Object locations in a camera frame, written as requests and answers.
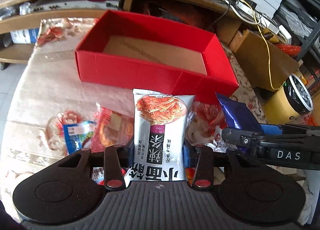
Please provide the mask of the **dark blue snack packet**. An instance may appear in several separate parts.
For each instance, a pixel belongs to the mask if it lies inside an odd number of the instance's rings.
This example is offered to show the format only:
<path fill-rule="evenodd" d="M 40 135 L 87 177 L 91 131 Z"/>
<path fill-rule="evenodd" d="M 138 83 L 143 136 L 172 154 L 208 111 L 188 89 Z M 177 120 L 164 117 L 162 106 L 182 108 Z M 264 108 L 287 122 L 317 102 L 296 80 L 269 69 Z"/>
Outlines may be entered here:
<path fill-rule="evenodd" d="M 264 132 L 260 123 L 244 103 L 233 101 L 221 94 L 216 94 L 216 97 L 221 105 L 228 127 L 252 132 Z"/>

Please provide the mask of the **red clear pastry packet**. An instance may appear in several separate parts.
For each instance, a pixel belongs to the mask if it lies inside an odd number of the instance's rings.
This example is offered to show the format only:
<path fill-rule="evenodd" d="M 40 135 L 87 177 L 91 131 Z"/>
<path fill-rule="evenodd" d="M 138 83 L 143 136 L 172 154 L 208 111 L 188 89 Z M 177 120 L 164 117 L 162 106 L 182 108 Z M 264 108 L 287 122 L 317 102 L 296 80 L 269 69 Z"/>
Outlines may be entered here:
<path fill-rule="evenodd" d="M 112 145 L 126 145 L 134 134 L 134 119 L 98 105 L 95 131 L 91 137 L 91 151 L 104 151 Z"/>

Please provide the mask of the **blue sausage snack packet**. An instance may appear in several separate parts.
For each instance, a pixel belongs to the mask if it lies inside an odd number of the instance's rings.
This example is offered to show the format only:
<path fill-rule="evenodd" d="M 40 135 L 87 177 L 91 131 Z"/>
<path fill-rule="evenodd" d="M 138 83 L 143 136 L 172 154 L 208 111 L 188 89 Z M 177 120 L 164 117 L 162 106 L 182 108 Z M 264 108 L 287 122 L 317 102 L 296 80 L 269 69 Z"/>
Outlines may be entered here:
<path fill-rule="evenodd" d="M 83 121 L 77 124 L 64 124 L 63 134 L 68 154 L 75 153 L 93 136 L 95 124 L 93 121 Z"/>

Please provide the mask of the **clear bun bread packet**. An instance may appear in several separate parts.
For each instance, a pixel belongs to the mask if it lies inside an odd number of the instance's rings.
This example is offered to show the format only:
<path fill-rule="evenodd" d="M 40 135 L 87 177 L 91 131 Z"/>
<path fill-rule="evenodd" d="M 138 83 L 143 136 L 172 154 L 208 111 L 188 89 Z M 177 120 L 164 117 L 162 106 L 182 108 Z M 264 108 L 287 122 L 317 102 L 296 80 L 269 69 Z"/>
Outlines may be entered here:
<path fill-rule="evenodd" d="M 237 149 L 236 145 L 224 142 L 224 140 L 222 139 L 222 129 L 218 125 L 215 127 L 212 142 L 208 143 L 207 145 L 213 151 L 219 153 L 225 153 L 229 148 Z"/>

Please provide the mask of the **gold cylindrical tin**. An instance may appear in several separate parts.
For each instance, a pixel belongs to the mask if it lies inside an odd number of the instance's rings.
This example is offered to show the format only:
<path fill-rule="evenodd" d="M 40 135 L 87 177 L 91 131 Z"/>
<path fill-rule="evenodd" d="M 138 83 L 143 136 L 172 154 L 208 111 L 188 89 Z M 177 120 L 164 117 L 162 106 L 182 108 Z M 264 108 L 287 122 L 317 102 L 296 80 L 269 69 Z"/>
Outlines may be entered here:
<path fill-rule="evenodd" d="M 313 111 L 310 93 L 300 78 L 292 74 L 263 105 L 269 124 L 285 124 Z"/>

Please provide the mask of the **brown cardboard box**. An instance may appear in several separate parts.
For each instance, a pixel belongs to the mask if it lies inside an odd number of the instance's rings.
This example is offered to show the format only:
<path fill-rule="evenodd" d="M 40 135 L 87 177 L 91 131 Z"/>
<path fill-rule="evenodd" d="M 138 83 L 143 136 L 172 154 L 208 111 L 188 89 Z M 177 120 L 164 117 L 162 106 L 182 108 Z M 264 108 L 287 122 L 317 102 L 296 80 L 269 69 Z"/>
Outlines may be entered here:
<path fill-rule="evenodd" d="M 238 31 L 228 47 L 253 87 L 275 91 L 299 68 L 297 61 L 250 30 Z"/>

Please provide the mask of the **floral beige tablecloth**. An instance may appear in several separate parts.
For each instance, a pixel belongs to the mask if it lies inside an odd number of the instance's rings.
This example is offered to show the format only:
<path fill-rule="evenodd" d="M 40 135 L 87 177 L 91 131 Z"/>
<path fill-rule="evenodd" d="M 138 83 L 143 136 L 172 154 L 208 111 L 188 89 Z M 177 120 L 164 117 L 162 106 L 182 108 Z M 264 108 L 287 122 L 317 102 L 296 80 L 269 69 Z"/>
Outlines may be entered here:
<path fill-rule="evenodd" d="M 93 27 L 93 18 L 43 20 L 40 31 L 63 27 L 62 40 L 37 46 L 18 81 L 4 126 L 1 146 L 1 201 L 5 211 L 18 219 L 12 194 L 24 179 L 67 154 L 58 135 L 57 115 L 72 110 L 92 119 L 98 107 L 134 115 L 129 89 L 80 81 L 74 49 Z"/>

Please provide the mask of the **white power strip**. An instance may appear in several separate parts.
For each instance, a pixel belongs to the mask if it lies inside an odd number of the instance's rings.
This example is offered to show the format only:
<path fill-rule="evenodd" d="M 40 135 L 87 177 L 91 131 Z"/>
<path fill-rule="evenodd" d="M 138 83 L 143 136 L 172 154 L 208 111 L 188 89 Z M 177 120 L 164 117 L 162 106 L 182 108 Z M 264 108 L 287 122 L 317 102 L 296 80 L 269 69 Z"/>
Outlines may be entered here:
<path fill-rule="evenodd" d="M 255 27 L 259 25 L 261 30 L 267 29 L 269 32 L 277 35 L 279 40 L 284 44 L 292 43 L 292 36 L 284 28 L 283 25 L 277 24 L 274 20 L 268 17 L 267 14 L 259 12 L 258 10 L 251 10 L 250 7 L 242 2 L 236 3 L 234 6 L 235 14 L 249 25 Z"/>

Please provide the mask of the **red cardboard box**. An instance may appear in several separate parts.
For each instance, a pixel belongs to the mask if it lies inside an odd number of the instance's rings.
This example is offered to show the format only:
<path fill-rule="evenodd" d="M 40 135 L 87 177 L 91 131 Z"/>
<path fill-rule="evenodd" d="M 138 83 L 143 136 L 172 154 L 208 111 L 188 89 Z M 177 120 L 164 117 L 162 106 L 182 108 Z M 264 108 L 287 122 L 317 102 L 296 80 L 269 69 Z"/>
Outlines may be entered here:
<path fill-rule="evenodd" d="M 210 105 L 239 88 L 215 34 L 143 14 L 105 12 L 76 47 L 75 60 L 83 82 L 193 95 Z"/>

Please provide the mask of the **wooden TV cabinet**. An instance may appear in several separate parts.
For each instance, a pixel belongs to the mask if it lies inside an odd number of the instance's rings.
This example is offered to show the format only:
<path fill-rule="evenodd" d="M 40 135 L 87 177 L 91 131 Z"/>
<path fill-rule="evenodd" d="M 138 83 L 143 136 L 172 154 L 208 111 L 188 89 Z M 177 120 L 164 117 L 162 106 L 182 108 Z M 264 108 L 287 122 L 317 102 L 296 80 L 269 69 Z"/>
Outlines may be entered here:
<path fill-rule="evenodd" d="M 34 44 L 14 44 L 10 32 L 39 28 L 44 19 L 99 18 L 106 10 L 116 9 L 65 9 L 32 12 L 38 0 L 1 0 L 2 10 L 13 14 L 1 18 L 1 64 L 25 64 Z M 241 26 L 241 21 L 231 8 L 218 0 L 123 0 L 122 11 L 172 18 L 181 22 L 216 32 L 219 39 L 229 43 Z"/>

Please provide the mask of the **white blue carton box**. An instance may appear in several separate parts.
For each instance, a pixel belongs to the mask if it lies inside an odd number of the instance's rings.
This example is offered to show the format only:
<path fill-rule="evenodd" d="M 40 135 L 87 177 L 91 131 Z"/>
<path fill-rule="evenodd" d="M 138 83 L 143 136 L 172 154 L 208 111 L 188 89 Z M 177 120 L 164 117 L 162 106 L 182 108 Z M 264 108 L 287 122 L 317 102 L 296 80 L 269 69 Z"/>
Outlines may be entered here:
<path fill-rule="evenodd" d="M 36 43 L 39 28 L 23 29 L 11 31 L 11 39 L 14 44 L 34 44 Z"/>

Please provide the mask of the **silver media player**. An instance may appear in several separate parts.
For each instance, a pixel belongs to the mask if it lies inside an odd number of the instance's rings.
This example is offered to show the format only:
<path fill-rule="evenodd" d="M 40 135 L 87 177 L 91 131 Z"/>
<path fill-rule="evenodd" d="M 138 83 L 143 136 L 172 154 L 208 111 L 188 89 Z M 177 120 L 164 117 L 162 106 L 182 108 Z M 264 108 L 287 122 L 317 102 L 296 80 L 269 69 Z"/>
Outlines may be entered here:
<path fill-rule="evenodd" d="M 32 4 L 32 12 L 65 9 L 120 9 L 123 0 L 38 0 Z"/>

